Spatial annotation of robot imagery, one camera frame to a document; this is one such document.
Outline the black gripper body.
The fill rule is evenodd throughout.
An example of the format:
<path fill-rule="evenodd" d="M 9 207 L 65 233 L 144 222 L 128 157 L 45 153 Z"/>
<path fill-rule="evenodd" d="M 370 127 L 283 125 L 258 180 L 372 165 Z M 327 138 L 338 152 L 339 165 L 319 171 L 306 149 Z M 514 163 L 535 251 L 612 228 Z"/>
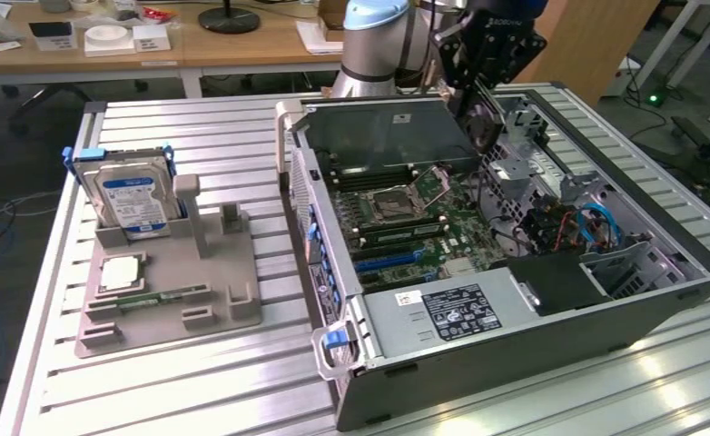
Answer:
<path fill-rule="evenodd" d="M 536 19 L 536 1 L 467 1 L 460 22 L 482 24 L 482 75 L 510 36 L 538 35 Z"/>

